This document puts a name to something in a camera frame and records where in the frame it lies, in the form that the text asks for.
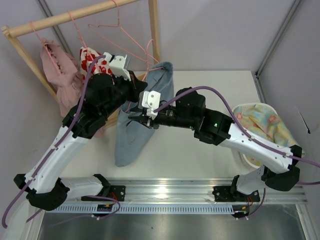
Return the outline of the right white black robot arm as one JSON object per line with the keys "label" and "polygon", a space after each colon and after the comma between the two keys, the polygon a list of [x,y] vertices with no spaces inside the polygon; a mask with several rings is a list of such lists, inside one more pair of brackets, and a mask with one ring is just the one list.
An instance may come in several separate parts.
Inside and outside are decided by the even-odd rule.
{"label": "right white black robot arm", "polygon": [[159,92],[143,91],[138,106],[132,109],[140,114],[129,119],[149,129],[190,129],[200,142],[236,150],[262,163],[257,170],[236,175],[230,186],[215,186],[212,194],[217,202],[258,202],[260,189],[288,192],[299,182],[296,164],[302,156],[301,147],[281,146],[244,129],[233,113],[206,108],[206,98],[197,90],[183,88],[169,101],[161,100]]}

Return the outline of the pink wire hanger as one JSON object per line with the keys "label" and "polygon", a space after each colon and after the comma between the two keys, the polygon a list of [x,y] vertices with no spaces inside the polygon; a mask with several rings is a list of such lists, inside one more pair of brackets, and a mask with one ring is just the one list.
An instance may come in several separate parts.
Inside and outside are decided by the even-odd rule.
{"label": "pink wire hanger", "polygon": [[146,82],[147,80],[147,76],[149,74],[150,71],[155,71],[155,70],[161,70],[161,69],[164,69],[164,67],[156,67],[156,68],[151,68],[151,63],[149,62],[149,57],[151,57],[153,60],[155,60],[155,63],[159,63],[158,60],[156,60],[155,57],[153,57],[152,55],[149,54],[149,47],[150,45],[152,45],[153,47],[155,46],[155,40],[154,39],[150,39],[149,42],[147,43],[146,45],[146,48],[144,50],[145,52],[145,55],[146,55],[146,72],[145,74],[143,75],[143,78],[141,79],[142,82]]}

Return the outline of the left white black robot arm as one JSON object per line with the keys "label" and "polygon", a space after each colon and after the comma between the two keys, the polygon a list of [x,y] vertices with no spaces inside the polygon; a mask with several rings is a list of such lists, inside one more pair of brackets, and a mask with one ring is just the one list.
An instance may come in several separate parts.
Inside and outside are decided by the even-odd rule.
{"label": "left white black robot arm", "polygon": [[31,171],[14,178],[31,206],[52,211],[66,200],[92,201],[109,195],[111,185],[101,174],[66,178],[61,173],[121,105],[138,102],[147,85],[132,71],[129,79],[98,73],[85,81],[85,93],[63,119],[50,148]]}

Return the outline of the light blue denim skirt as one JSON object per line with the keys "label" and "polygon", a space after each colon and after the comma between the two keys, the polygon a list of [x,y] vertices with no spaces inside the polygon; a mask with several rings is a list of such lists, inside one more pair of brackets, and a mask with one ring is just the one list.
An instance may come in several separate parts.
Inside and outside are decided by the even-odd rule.
{"label": "light blue denim skirt", "polygon": [[[146,91],[161,93],[161,100],[171,100],[174,97],[173,64],[169,61],[160,62],[152,66],[146,77]],[[116,141],[114,160],[117,167],[125,167],[132,164],[139,156],[144,146],[155,133],[142,124],[131,121],[128,117],[139,116],[139,112],[130,109],[137,103],[126,101],[119,108],[116,123]]]}

